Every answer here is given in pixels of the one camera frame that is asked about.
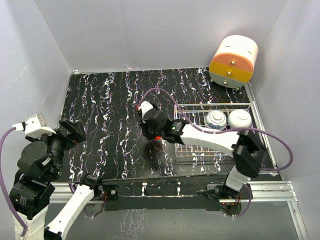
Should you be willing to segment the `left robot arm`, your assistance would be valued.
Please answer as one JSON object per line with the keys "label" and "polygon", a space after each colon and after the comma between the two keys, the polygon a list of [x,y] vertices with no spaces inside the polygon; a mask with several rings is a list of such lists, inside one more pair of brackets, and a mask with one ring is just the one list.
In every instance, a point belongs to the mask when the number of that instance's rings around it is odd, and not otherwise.
{"label": "left robot arm", "polygon": [[52,182],[61,175],[65,152],[86,141],[82,122],[64,118],[59,125],[66,129],[66,134],[48,127],[41,114],[30,115],[14,125],[17,131],[24,131],[30,142],[17,161],[18,171],[9,193],[17,240],[64,240],[89,201],[103,195],[102,180],[87,174],[77,186],[71,186],[71,198],[57,216],[45,224],[50,197],[56,189]]}

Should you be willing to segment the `red bowl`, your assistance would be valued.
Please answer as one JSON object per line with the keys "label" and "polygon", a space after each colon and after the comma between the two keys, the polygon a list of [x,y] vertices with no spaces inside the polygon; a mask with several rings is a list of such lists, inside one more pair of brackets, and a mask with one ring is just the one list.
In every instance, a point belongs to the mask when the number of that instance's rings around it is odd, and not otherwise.
{"label": "red bowl", "polygon": [[161,139],[162,139],[162,137],[157,136],[157,137],[155,137],[153,140],[156,141],[156,140],[161,140]]}

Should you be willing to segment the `blue white patterned bowl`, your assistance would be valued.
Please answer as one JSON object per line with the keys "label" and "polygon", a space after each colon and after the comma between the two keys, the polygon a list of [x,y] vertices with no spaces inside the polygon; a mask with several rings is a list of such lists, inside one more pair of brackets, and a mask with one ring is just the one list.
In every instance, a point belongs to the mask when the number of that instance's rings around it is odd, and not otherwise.
{"label": "blue white patterned bowl", "polygon": [[222,111],[212,110],[204,116],[204,124],[209,129],[222,131],[227,126],[227,117]]}

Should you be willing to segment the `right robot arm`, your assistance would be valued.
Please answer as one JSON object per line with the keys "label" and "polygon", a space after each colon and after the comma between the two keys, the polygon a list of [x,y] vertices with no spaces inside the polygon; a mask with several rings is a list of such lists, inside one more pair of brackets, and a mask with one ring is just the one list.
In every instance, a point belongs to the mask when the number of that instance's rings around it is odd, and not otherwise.
{"label": "right robot arm", "polygon": [[138,124],[147,140],[161,138],[171,144],[200,146],[234,159],[235,165],[225,182],[207,190],[206,195],[211,199],[237,199],[242,187],[259,175],[268,156],[265,146],[252,130],[220,131],[200,127],[184,119],[170,120],[148,101],[142,102],[136,110]]}

